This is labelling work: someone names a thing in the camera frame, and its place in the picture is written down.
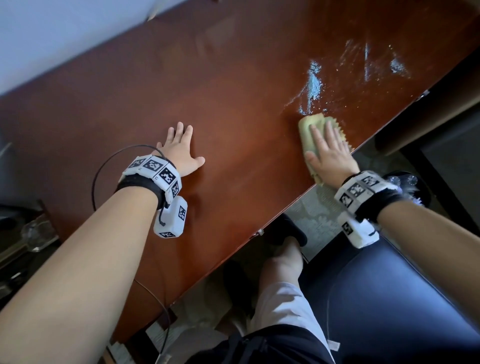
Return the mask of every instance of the hand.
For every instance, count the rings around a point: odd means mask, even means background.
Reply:
[[[325,138],[315,125],[310,125],[313,141],[320,155],[320,160],[313,152],[305,152],[305,159],[318,176],[328,185],[338,189],[344,180],[360,172],[359,165],[350,154],[348,143],[340,137],[337,128],[330,122],[325,123]]]
[[[205,163],[205,158],[197,157],[192,158],[190,156],[190,141],[192,140],[193,126],[187,126],[185,132],[183,132],[183,123],[177,124],[177,132],[172,127],[168,128],[167,140],[165,145],[158,142],[156,147],[162,151],[165,158],[171,160],[171,162],[177,168],[180,176],[186,176]],[[158,152],[154,151],[152,154],[158,156]]]

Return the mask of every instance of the wall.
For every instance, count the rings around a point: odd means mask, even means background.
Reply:
[[[1,0],[0,95],[182,1]],[[7,145],[0,131],[0,151]],[[19,187],[14,149],[0,153],[0,203],[25,206],[32,197]]]

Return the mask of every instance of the white pants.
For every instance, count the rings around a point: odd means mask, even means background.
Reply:
[[[258,298],[249,333],[279,324],[309,330],[330,352],[324,332],[307,299],[300,288],[287,282],[273,283],[262,292]],[[228,336],[212,328],[191,328],[182,332],[169,347],[162,363],[183,364],[199,351],[212,349],[227,339]]]

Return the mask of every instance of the clear plastic object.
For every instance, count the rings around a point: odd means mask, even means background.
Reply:
[[[22,240],[30,252],[40,252],[58,239],[50,220],[45,214],[22,227]]]

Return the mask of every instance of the black cable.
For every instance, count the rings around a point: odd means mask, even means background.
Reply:
[[[113,157],[115,157],[118,153],[120,152],[123,152],[124,150],[126,149],[130,149],[130,148],[134,148],[134,147],[137,147],[137,146],[145,146],[145,147],[148,147],[148,148],[152,148],[154,150],[156,150],[158,153],[160,153],[160,156],[169,161],[168,159],[165,158],[165,155],[162,153],[162,151],[160,149],[158,149],[157,147],[154,147],[154,146],[149,146],[148,144],[136,144],[134,146],[126,146],[118,151],[116,151],[115,153],[113,153],[110,157],[108,157],[108,159],[103,162],[103,164],[100,166],[100,168],[98,169],[98,171],[95,173],[95,177],[93,178],[93,182],[92,182],[92,191],[91,191],[91,195],[92,195],[92,206],[93,206],[93,210],[96,211],[96,205],[95,205],[95,183],[96,183],[96,179],[98,178],[98,175],[100,174],[100,171],[103,169],[103,167],[105,167],[105,165],[108,163],[108,161],[110,161]]]
[[[163,303],[157,298],[157,296],[155,296],[153,294],[153,292],[151,290],[149,290],[147,287],[145,287],[143,284],[141,284],[139,281],[137,281],[135,278],[133,279],[134,282],[137,282],[139,285],[141,285],[148,293],[150,293],[157,301],[158,303],[160,304],[160,306],[162,306],[163,310],[165,311],[165,313],[167,314],[167,319],[168,319],[168,326],[167,326],[167,332],[165,333],[165,338],[163,339],[163,345],[162,345],[162,348],[160,349],[160,355],[162,355],[163,353],[163,350],[165,349],[165,345],[167,344],[167,339],[168,339],[168,333],[170,332],[170,325],[171,325],[171,322],[170,322],[170,314],[168,313],[168,310],[165,308],[165,306],[163,305]]]
[[[108,159],[103,162],[103,164],[100,166],[100,168],[98,169],[98,171],[95,173],[95,177],[93,178],[93,182],[92,182],[92,191],[91,191],[91,195],[92,195],[92,206],[93,206],[93,210],[96,211],[96,205],[95,205],[95,183],[96,183],[96,180],[98,178],[98,175],[100,174],[100,171],[103,169],[103,167],[108,163],[108,161],[110,161],[114,156],[116,156],[118,153],[120,152],[123,152],[124,150],[126,149],[130,149],[130,148],[134,148],[134,147],[138,147],[138,146],[145,146],[147,148],[151,148],[151,149],[154,149],[156,150],[160,156],[165,159],[166,161],[168,161],[173,167],[175,167],[175,165],[169,161],[167,158],[165,158],[165,155],[162,153],[162,151],[154,146],[150,146],[148,144],[136,144],[134,146],[126,146],[118,151],[116,151],[115,153],[113,153],[110,157],[108,157]],[[160,301],[158,299],[157,296],[155,296],[153,294],[153,292],[151,290],[149,290],[147,287],[145,287],[142,283],[140,283],[139,281],[137,281],[135,278],[133,279],[134,282],[137,282],[137,284],[139,284],[140,286],[142,286],[149,294],[152,295],[153,298],[155,298],[157,300],[157,302],[160,304],[160,306],[162,306],[162,309],[163,311],[167,314],[167,319],[168,319],[168,327],[167,327],[167,332],[165,333],[165,338],[163,340],[163,345],[162,345],[162,348],[160,349],[160,355],[163,353],[163,350],[165,349],[165,345],[167,344],[167,339],[168,339],[168,333],[170,332],[170,325],[171,325],[171,322],[170,322],[170,315],[167,311],[167,309],[165,308],[165,306],[163,305],[162,301]]]

